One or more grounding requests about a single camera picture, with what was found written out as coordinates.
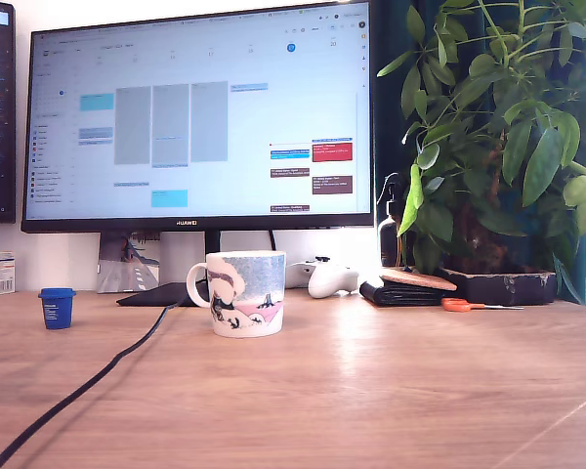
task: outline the monitor bezel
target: monitor bezel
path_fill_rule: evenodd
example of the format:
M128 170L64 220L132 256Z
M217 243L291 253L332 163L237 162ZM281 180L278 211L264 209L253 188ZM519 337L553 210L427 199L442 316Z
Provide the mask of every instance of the monitor bezel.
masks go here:
M16 77L16 9L10 3L0 2L0 7L7 10L9 14L9 27L11 28L11 74L12 74L12 83L13 83L13 93L11 104L9 105L9 109L11 111L11 116L13 118L13 131L11 132L11 154L10 154L10 170L11 170L11 178L9 178L9 186L10 191L9 195L11 197L11 203L9 206L9 211L0 212L0 223L4 224L14 224L16 222L16 214L17 214L17 200L18 200L18 164L17 164L17 143L16 143L16 135L17 135L17 77Z
M28 98L26 114L26 145L24 161L24 185L23 204L21 214L21 230L25 233L96 233L116 230L130 231L160 231L160 232L201 232L205 230L221 231L251 231L251 230L306 230L336 227L372 227L375 223L375 199L374 199L374 127L373 127L373 97L375 60L373 47L368 51L369 66L369 210L365 213L344 213L344 214L299 214L299 215L248 215L248 216L213 216L213 217L144 217L144 218L87 218L87 219L27 219L28 199L28 161L30 152L30 115L31 115L31 90L33 80L33 60L35 37L42 34L63 33L71 31L83 31L88 29L121 27L139 24L152 24L171 21L199 20L233 15L248 15L257 13L269 13L276 11L299 10L305 8L316 8L326 6L337 6L343 4L366 3L369 6L369 22L367 33L370 40L373 38L372 9L375 0L348 0L327 1L312 4L298 4L290 6L269 7L253 10L238 10L203 15L189 15L162 19L151 19L142 21L126 21L107 24L95 24L78 27L67 27L60 29L46 29L32 31L30 34L30 57L28 74Z

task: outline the white game controller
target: white game controller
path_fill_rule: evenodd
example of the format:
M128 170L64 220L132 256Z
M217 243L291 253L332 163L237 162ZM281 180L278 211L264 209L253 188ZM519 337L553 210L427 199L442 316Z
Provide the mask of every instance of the white game controller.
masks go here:
M358 288L358 272L329 262L327 257L299 262L286 268L286 288L308 287L313 298L327 298L340 290Z

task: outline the ceramic mug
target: ceramic mug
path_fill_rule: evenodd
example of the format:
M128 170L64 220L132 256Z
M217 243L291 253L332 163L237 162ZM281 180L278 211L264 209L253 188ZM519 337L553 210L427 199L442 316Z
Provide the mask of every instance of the ceramic mug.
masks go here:
M281 251L216 252L195 264L187 274L187 292L202 308L210 308L213 328L223 337L263 337L282 328L284 266ZM200 269L206 269L210 303L195 288Z

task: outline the black plant pot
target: black plant pot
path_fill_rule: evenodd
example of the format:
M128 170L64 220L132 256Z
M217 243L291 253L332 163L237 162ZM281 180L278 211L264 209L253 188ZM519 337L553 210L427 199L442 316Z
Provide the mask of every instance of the black plant pot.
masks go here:
M486 305L545 305L556 299L556 274L472 275L439 269L438 274L454 283L456 297Z

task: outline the spray bottle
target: spray bottle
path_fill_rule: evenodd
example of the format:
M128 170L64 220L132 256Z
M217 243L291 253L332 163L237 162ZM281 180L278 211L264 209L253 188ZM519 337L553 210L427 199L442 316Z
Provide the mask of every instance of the spray bottle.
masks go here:
M383 267L399 267L398 259L401 251L401 243L398 238L399 226L401 225L401 217L405 209L405 201L403 195L407 185L406 178L401 173L393 173L384 181L384 187L380 194L378 204L380 204L386 197L387 201L387 216L378 227L380 236L380 259Z

